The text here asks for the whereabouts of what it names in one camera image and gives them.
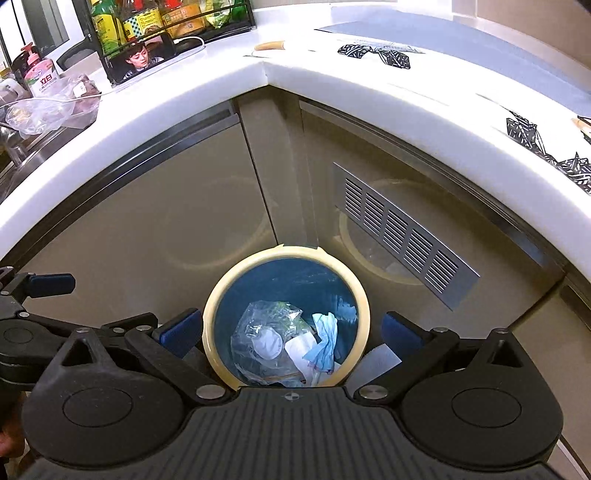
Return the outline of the blue wrapper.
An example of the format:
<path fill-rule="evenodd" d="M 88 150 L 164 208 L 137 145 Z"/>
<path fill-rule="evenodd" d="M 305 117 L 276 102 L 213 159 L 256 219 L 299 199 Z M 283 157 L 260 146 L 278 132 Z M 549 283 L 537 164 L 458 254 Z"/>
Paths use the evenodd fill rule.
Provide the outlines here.
<path fill-rule="evenodd" d="M 304 354 L 315 370 L 332 373 L 335 368 L 335 344 L 338 339 L 338 320 L 332 312 L 328 314 L 315 313 L 312 315 L 320 341 Z"/>

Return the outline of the clear plastic bag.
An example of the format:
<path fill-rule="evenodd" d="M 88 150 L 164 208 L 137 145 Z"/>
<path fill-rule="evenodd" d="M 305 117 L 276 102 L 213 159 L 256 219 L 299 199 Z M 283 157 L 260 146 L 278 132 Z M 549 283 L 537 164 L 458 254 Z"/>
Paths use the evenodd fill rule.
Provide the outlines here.
<path fill-rule="evenodd" d="M 296 306 L 280 301 L 252 302 L 230 338 L 235 368 L 249 384 L 308 387 L 284 350 L 287 341 L 307 332 L 315 336 Z"/>

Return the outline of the white paper tissue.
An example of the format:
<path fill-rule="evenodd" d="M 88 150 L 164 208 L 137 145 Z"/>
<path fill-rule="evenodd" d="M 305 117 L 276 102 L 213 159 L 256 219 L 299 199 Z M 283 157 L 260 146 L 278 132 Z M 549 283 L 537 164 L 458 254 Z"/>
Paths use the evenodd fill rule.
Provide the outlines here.
<path fill-rule="evenodd" d="M 284 350 L 297 370 L 304 376 L 304 383 L 308 387 L 317 386 L 321 379 L 321 370 L 315 362 L 305 358 L 315 346 L 317 346 L 317 340 L 310 332 L 295 336 L 284 344 Z"/>

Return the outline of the blue bin cream rim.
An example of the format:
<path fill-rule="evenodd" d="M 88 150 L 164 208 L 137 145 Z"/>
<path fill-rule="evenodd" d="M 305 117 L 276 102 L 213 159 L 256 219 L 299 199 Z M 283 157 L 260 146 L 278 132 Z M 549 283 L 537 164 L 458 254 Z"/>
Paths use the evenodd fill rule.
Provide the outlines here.
<path fill-rule="evenodd" d="M 280 245 L 228 270 L 204 309 L 204 350 L 233 390 L 335 386 L 361 360 L 370 305 L 360 280 L 322 248 Z"/>

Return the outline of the silver cabinet vent grille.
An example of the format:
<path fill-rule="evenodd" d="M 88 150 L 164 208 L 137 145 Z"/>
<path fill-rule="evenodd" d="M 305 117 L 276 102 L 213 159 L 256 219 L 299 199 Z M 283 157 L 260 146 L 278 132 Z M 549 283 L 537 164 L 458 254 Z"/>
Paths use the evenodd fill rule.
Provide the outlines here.
<path fill-rule="evenodd" d="M 384 247 L 449 309 L 459 307 L 479 273 L 406 211 L 339 164 L 335 206 Z"/>

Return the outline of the steel sink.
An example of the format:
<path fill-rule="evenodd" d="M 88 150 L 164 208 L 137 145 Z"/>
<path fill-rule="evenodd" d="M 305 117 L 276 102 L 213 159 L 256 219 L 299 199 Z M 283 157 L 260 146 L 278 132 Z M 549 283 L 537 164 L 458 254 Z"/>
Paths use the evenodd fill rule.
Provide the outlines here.
<path fill-rule="evenodd" d="M 83 129 L 60 127 L 57 130 L 24 139 L 7 124 L 1 124 L 1 202 L 59 149 L 83 132 Z"/>

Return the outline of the clear bag with meat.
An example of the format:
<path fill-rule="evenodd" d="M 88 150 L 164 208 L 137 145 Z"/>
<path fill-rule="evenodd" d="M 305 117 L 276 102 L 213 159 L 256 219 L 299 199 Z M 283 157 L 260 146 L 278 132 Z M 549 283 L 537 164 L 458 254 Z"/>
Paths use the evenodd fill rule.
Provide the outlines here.
<path fill-rule="evenodd" d="M 41 97 L 3 107 L 1 121 L 24 137 L 59 128 L 83 130 L 96 120 L 100 99 L 101 92 L 86 75 L 62 78 Z"/>

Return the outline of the pink soap bottle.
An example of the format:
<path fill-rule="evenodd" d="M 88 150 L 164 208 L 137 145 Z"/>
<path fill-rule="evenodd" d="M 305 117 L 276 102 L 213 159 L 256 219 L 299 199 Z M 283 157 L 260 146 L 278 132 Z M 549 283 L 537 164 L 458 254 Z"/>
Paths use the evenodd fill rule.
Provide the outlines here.
<path fill-rule="evenodd" d="M 54 62 L 42 57 L 33 43 L 25 45 L 21 51 L 24 54 L 21 73 L 27 88 L 33 97 L 45 96 L 60 78 Z"/>

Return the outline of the smartphone showing video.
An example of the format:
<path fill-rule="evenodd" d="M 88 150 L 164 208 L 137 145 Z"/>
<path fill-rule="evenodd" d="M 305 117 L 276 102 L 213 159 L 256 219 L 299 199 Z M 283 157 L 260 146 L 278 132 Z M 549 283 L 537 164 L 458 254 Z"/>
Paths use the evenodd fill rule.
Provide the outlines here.
<path fill-rule="evenodd" d="M 167 34 L 133 42 L 110 60 L 112 81 L 121 84 L 174 56 L 175 47 Z"/>

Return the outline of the white patterned cloth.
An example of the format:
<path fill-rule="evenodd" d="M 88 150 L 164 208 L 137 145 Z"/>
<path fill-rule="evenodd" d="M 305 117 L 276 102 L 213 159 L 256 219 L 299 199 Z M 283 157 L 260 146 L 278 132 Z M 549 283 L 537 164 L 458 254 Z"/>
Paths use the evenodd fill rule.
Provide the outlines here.
<path fill-rule="evenodd" d="M 507 76 L 456 57 L 409 45 L 363 41 L 307 46 L 283 41 L 284 50 L 253 51 L 262 58 L 294 55 L 385 81 L 388 87 L 441 103 L 462 118 L 504 133 L 590 192 L 590 129 L 585 120 L 549 97 Z"/>

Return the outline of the yellow-cap green bottle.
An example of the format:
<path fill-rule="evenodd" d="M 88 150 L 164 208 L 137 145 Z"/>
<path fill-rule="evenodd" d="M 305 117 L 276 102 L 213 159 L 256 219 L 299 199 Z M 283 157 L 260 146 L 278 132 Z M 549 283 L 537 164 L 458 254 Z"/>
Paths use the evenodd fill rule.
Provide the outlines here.
<path fill-rule="evenodd" d="M 91 17 L 105 55 L 115 54 L 125 42 L 125 34 L 113 0 L 92 0 Z"/>

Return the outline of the black spice rack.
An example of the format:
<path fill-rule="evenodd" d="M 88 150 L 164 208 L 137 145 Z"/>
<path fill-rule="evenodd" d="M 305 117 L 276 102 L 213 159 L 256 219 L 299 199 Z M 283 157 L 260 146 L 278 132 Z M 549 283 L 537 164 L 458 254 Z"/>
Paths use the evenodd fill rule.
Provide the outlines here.
<path fill-rule="evenodd" d="M 113 85 L 256 26 L 249 1 L 75 1 L 85 35 Z"/>

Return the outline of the red-cap oil bottle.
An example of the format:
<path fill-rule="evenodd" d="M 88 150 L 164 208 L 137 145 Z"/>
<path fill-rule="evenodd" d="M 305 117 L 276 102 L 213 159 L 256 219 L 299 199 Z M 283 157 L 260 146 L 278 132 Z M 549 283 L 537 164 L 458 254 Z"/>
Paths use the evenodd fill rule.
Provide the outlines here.
<path fill-rule="evenodd" d="M 128 42 L 158 33 L 163 28 L 159 7 L 154 0 L 123 0 L 120 19 Z"/>

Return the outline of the grey counter mat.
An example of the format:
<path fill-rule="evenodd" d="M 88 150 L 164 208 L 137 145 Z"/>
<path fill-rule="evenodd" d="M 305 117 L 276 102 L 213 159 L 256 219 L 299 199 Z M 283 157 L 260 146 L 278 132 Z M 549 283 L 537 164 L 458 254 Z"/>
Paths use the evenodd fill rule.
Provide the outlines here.
<path fill-rule="evenodd" d="M 370 10 L 325 32 L 408 44 L 457 57 L 516 80 L 581 116 L 590 115 L 590 88 L 541 55 L 459 22 L 398 10 Z"/>

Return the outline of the orange sauce bottle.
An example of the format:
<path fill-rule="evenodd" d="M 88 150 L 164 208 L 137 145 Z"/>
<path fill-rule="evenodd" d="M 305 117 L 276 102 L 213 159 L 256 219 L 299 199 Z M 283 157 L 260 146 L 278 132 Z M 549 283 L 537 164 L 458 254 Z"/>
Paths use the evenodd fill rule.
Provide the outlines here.
<path fill-rule="evenodd" d="M 205 29 L 204 18 L 197 1 L 161 0 L 158 2 L 160 16 L 168 34 L 179 39 Z"/>

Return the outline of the wooden stick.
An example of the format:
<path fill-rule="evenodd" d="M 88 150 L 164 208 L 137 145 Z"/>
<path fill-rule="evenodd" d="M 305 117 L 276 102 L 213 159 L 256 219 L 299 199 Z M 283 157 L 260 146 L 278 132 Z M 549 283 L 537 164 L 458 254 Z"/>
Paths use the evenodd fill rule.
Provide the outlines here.
<path fill-rule="evenodd" d="M 256 45 L 256 47 L 254 47 L 254 49 L 256 51 L 270 51 L 270 50 L 284 50 L 284 49 L 286 49 L 286 47 L 284 47 L 283 41 L 271 41 L 271 42 L 266 42 L 266 43 L 261 43 L 259 45 Z"/>

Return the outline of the green snack bag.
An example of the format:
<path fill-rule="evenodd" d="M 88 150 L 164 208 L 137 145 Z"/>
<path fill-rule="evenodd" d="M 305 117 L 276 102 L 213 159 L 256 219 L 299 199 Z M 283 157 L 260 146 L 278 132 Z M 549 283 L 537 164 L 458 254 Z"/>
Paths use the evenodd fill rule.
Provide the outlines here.
<path fill-rule="evenodd" d="M 200 10 L 205 13 L 209 26 L 219 29 L 231 22 L 239 22 L 247 17 L 245 2 L 235 0 L 204 0 Z"/>

